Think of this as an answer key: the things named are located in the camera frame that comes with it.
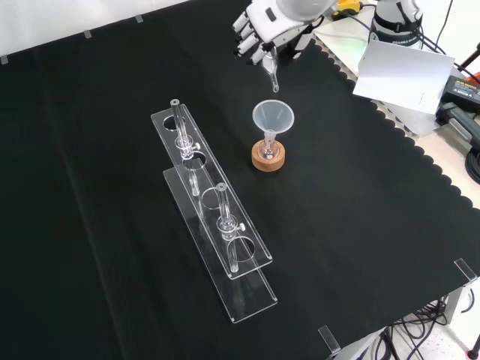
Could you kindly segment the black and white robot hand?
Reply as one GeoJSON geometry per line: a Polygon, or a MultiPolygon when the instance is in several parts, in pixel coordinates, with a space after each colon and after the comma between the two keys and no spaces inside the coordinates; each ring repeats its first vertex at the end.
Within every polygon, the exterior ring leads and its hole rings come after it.
{"type": "Polygon", "coordinates": [[[252,1],[232,24],[235,56],[248,54],[248,62],[257,65],[274,50],[289,48],[296,59],[324,16],[336,8],[336,1],[252,1]]]}

